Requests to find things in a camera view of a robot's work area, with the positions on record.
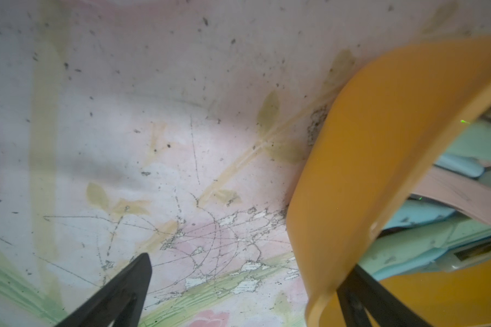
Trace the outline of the yellow plastic storage box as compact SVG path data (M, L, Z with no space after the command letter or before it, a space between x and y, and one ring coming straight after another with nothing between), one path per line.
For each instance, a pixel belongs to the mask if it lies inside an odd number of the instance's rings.
M490 105L491 35L392 50L346 84L286 216L308 326L345 325L338 288L436 156Z

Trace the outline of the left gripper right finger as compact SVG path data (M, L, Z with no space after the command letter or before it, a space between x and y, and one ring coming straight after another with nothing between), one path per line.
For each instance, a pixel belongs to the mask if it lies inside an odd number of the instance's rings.
M347 326L372 326L369 317L379 326L430 326L358 265L337 289L337 296Z

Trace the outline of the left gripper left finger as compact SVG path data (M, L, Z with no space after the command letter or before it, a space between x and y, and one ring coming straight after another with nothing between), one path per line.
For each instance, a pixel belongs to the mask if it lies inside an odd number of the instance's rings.
M151 275L149 255L142 253L58 325L138 326Z

